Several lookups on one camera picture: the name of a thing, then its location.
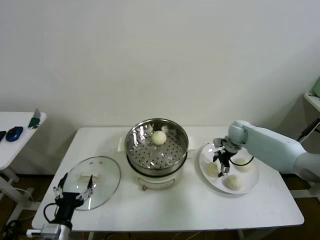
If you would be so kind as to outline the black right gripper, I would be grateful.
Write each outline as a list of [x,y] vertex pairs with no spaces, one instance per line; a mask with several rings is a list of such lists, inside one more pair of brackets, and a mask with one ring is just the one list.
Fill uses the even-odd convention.
[[212,161],[216,162],[217,160],[220,161],[221,167],[218,177],[223,177],[228,175],[230,171],[230,160],[236,152],[229,152],[224,147],[219,147],[217,151],[214,152]]

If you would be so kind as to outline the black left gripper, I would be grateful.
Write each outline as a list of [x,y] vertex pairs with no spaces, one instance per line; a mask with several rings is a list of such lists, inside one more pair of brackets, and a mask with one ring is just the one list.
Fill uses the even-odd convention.
[[58,211],[53,220],[54,224],[71,224],[72,216],[76,208],[82,205],[93,194],[93,175],[90,176],[87,187],[82,193],[63,192],[68,173],[60,179],[57,186],[53,187],[55,203]]

